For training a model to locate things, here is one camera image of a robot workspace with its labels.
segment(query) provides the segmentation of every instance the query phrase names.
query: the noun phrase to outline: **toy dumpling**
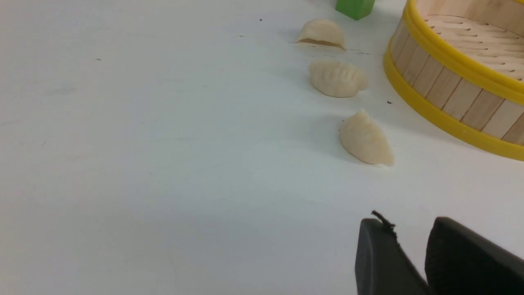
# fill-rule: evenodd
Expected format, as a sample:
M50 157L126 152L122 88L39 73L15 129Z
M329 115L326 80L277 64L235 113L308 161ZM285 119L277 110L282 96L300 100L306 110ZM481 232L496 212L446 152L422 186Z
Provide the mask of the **toy dumpling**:
M309 66L311 84L325 95L352 97L367 88L367 77L355 65L336 60L317 60Z
M296 42L313 43L338 47L346 50L344 31L336 23L317 18L310 20L303 27Z
M362 162L387 166L395 163L386 136L364 110L346 119L340 128L340 142L351 155Z

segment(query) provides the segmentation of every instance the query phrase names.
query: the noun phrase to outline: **wooden slat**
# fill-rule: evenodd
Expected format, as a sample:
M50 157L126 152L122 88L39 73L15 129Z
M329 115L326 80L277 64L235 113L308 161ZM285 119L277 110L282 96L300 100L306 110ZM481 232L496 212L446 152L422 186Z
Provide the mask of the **wooden slat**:
M408 29L406 28L404 22L401 20L399 23L399 27L397 28L397 31L395 32L395 35L391 40L390 51L393 62L396 62L398 60L398 57L400 56L400 53L402 52L402 49L404 48L404 45L406 44L408 38Z
M415 83L428 58L429 54L422 47L417 46L408 63L408 67L402 74L402 77L408 84L413 85Z
M442 111L460 121L481 91L482 88L462 79Z
M482 90L461 122L473 129L482 130L502 102L504 102L503 98Z
M505 100L489 119L482 132L501 139L524 113L524 106Z
M404 73L417 46L417 42L411 36L409 36L408 40L406 41L406 44L404 45L404 48L402 49L402 52L400 53L400 56L398 57L397 62L395 63L395 66L397 67L399 73Z
M502 140L518 145L524 145L524 114L511 126Z
M428 96L431 87L435 84L443 68L444 66L440 62L430 56L413 84L414 90L422 97Z
M439 77L436 79L426 99L435 107L442 109L453 91L455 91L457 85L459 85L461 79L460 76L449 69L442 69L442 72L440 72Z

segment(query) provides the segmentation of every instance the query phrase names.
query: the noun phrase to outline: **dumpling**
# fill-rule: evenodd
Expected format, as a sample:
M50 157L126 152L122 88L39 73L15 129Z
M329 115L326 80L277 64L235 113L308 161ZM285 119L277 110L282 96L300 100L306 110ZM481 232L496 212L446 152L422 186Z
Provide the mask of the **dumpling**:
M325 95L352 97L367 88L367 77L355 65L336 60L317 60L309 65L311 84Z
M313 43L339 47L346 50L344 31L336 23L317 18L310 20L303 27L296 42Z
M395 157L386 136L364 110L347 118L340 129L342 146L362 162L393 166Z

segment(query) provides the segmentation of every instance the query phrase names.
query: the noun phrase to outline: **green toy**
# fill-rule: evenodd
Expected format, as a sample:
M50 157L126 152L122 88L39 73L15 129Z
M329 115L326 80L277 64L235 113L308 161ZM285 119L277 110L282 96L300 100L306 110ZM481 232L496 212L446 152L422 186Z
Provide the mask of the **green toy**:
M336 10L354 20L368 16L373 10L375 0L339 0Z

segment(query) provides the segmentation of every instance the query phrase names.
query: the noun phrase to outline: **yellow band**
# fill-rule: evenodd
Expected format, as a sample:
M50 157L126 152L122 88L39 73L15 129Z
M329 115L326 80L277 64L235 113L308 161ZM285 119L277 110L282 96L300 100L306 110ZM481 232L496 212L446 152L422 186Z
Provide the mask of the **yellow band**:
M490 69L449 45L424 22L417 11L416 0L408 0L403 21L411 37L443 66L480 88L524 105L523 82Z
M524 146L494 138L468 127L439 110L418 94L398 72L391 58L389 46L384 54L384 71L396 92L421 116L440 129L487 152L524 161Z

